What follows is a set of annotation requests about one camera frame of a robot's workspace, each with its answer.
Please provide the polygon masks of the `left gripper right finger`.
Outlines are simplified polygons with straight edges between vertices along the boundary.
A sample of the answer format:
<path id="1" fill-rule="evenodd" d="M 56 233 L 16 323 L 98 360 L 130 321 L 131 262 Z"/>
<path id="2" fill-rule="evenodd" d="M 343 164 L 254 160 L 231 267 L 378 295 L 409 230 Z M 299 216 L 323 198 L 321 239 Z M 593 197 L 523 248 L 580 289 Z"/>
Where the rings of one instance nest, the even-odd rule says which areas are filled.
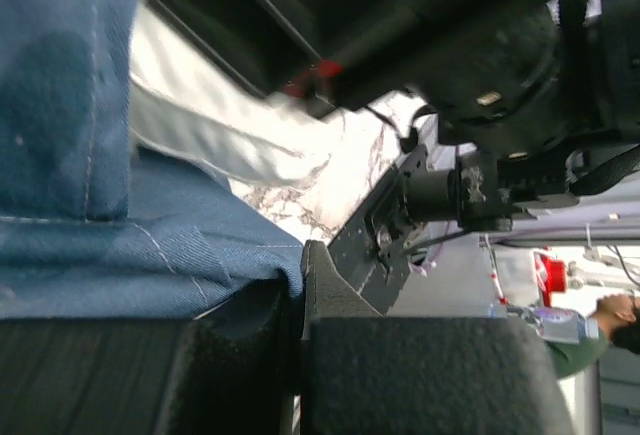
<path id="1" fill-rule="evenodd" d="M 380 317 L 306 243 L 305 434 L 570 434 L 544 342 L 523 321 Z"/>

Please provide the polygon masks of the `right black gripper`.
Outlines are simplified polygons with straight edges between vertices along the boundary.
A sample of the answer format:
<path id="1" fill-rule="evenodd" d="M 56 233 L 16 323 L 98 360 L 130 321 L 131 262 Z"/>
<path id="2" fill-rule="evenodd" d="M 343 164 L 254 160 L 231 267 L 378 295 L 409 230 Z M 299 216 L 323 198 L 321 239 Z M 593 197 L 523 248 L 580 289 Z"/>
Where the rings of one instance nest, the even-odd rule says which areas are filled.
<path id="1" fill-rule="evenodd" d="M 152 11 L 251 95 L 315 115 L 401 89 L 392 71 L 422 0 L 150 0 Z"/>

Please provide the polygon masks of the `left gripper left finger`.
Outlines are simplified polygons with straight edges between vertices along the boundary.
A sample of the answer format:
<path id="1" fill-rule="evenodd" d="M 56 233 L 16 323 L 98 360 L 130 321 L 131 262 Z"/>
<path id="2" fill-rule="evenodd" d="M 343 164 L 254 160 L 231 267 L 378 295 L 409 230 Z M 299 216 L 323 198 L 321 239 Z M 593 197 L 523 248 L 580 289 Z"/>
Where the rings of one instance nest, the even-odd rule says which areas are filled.
<path id="1" fill-rule="evenodd" d="M 5 434 L 288 434 L 289 300 L 278 281 L 204 317 L 1 325 Z"/>

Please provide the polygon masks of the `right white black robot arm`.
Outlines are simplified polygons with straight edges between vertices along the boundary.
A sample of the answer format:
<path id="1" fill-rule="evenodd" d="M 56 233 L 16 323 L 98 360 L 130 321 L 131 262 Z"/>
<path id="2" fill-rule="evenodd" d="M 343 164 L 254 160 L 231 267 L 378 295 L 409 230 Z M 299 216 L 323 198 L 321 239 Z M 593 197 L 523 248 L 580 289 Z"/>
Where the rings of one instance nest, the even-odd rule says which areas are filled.
<path id="1" fill-rule="evenodd" d="M 149 0 L 207 70 L 318 120 L 416 94 L 510 204 L 604 190 L 574 153 L 639 138 L 639 0 Z"/>

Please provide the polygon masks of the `white pillow with red logo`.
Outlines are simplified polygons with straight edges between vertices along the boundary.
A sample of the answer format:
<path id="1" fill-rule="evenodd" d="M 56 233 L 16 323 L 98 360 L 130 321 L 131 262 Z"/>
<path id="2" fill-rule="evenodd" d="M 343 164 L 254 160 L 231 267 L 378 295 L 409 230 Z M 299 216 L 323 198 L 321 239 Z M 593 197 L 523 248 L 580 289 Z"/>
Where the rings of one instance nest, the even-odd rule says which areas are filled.
<path id="1" fill-rule="evenodd" d="M 133 142 L 248 185 L 302 190 L 344 137 L 338 116 L 314 120 L 290 97 L 242 91 L 153 14 L 150 0 L 138 5 L 129 77 Z"/>

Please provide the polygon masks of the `blue lettered pillowcase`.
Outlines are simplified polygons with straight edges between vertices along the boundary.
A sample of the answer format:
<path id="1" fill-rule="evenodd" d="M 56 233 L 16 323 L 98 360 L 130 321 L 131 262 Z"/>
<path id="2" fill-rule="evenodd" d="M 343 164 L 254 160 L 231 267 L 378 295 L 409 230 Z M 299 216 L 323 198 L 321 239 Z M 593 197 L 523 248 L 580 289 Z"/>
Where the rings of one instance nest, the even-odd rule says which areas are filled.
<path id="1" fill-rule="evenodd" d="M 138 0 L 1 0 L 1 315 L 187 317 L 304 291 L 302 246 L 194 165 L 129 155 Z"/>

